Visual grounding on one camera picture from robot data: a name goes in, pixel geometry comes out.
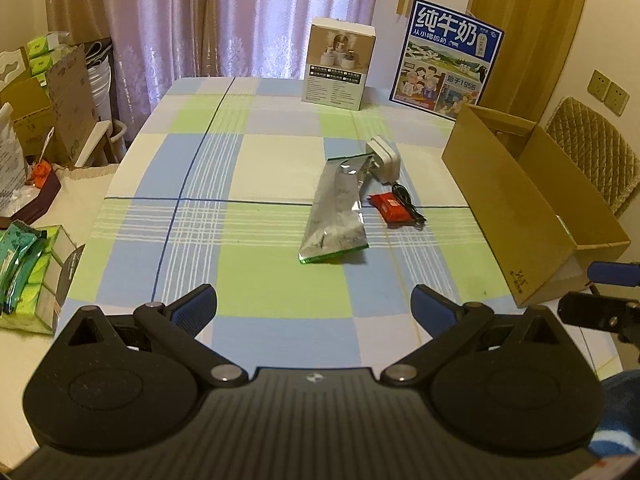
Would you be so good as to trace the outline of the red snack packet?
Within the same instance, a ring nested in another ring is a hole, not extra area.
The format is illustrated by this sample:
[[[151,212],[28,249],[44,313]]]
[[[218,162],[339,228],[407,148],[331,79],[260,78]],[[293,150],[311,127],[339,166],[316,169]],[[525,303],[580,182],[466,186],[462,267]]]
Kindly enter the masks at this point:
[[[413,222],[408,209],[391,192],[370,195],[368,203],[380,213],[383,220],[390,226]]]

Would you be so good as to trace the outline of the silver foil bag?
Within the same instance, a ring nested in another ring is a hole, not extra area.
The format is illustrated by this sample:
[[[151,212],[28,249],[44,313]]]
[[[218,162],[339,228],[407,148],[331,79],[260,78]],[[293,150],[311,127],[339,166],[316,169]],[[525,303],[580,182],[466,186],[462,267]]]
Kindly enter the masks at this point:
[[[360,195],[370,163],[367,154],[326,161],[300,243],[300,263],[322,262],[369,247]]]

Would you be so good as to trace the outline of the brown cardboard box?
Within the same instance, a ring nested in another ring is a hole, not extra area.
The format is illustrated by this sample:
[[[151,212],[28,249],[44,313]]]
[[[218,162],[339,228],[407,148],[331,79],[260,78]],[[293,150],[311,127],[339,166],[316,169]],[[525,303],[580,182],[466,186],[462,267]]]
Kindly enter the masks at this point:
[[[585,289],[591,263],[630,245],[597,188],[534,122],[462,106],[442,160],[520,307]]]

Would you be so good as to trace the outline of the woven chair back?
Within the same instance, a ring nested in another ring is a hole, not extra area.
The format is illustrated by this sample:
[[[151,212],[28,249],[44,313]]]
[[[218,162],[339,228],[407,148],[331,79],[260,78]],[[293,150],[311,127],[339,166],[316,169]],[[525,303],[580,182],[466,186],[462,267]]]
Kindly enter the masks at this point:
[[[544,130],[620,218],[639,192],[639,156],[618,130],[571,96],[559,102]]]

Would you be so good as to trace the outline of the checkered tablecloth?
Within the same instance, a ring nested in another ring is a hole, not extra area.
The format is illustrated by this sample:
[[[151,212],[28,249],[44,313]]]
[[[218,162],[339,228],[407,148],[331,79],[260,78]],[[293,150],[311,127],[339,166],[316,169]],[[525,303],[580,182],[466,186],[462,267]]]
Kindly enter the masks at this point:
[[[218,311],[201,341],[247,370],[382,370],[428,341],[417,284],[501,313],[516,304],[442,162],[451,122],[368,89],[350,112],[302,100],[293,79],[182,78],[152,111],[96,215],[61,318],[123,314],[201,284]],[[326,161],[382,136],[426,218],[391,229],[363,208],[369,245],[303,264],[299,246]]]

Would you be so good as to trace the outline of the green tissue pack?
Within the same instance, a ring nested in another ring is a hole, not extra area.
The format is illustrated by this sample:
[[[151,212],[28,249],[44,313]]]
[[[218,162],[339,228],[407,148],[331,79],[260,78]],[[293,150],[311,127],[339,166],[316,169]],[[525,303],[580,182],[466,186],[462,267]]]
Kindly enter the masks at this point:
[[[52,335],[84,248],[62,226],[1,232],[1,327]]]

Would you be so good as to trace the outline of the white power adapter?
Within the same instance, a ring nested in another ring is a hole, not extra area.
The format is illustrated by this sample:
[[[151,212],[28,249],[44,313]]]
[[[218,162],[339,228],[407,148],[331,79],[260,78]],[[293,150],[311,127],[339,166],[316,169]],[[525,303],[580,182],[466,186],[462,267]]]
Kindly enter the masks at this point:
[[[374,136],[367,142],[366,153],[371,159],[371,171],[376,180],[388,185],[399,180],[400,156],[382,136]]]

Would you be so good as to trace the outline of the dark red box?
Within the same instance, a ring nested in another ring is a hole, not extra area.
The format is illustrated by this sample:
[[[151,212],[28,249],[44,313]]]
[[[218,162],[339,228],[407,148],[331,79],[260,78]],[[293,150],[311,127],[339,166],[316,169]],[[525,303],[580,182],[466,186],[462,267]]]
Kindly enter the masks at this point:
[[[62,184],[53,166],[43,160],[32,168],[32,178],[16,191],[9,205],[1,211],[1,229],[5,230],[14,221],[32,226],[51,208]]]

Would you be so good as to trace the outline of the crumpled silver bag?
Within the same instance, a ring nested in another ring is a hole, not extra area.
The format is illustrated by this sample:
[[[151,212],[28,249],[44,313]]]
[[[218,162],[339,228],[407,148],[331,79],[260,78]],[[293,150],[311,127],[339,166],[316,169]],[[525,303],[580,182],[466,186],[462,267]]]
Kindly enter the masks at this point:
[[[21,142],[14,130],[12,113],[12,105],[4,103],[1,107],[0,118],[1,211],[5,211],[9,207],[15,193],[24,186],[27,180],[25,156]]]

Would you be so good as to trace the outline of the brown cardboard carton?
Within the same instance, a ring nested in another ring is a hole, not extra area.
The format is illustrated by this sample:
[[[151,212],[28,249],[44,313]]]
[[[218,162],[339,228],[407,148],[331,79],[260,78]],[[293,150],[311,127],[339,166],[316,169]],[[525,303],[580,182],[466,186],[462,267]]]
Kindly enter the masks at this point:
[[[13,107],[11,119],[27,157],[76,164],[98,123],[85,51],[74,47],[44,73],[45,84],[30,77],[10,84],[1,102]]]

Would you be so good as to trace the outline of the blue milk carton box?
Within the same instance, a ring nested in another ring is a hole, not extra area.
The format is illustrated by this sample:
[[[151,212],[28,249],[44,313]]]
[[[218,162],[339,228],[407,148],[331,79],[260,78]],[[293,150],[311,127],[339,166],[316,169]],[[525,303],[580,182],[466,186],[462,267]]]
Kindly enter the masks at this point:
[[[413,0],[390,100],[455,120],[483,95],[503,36],[472,16]]]

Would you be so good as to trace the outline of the white product box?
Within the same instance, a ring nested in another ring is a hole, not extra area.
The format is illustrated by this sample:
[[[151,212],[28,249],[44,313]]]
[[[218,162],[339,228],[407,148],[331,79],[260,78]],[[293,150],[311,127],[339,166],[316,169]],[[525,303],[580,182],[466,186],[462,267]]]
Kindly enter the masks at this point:
[[[360,110],[375,38],[371,25],[315,18],[309,34],[302,100]]]

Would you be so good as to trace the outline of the pink curtain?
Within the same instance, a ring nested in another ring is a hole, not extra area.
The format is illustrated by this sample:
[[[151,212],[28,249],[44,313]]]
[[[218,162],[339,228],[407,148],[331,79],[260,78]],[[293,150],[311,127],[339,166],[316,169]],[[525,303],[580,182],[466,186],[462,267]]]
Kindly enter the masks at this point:
[[[76,44],[111,39],[118,118],[135,136],[183,77],[299,79],[314,18],[368,24],[375,0],[46,0]]]

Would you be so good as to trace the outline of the wall power socket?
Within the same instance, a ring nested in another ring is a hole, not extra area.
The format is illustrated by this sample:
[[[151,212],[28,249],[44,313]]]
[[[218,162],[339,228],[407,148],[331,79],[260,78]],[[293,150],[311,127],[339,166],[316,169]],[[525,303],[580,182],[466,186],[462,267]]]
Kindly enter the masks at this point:
[[[629,93],[598,70],[594,70],[588,82],[587,92],[602,102],[616,116],[622,116],[628,104]]]

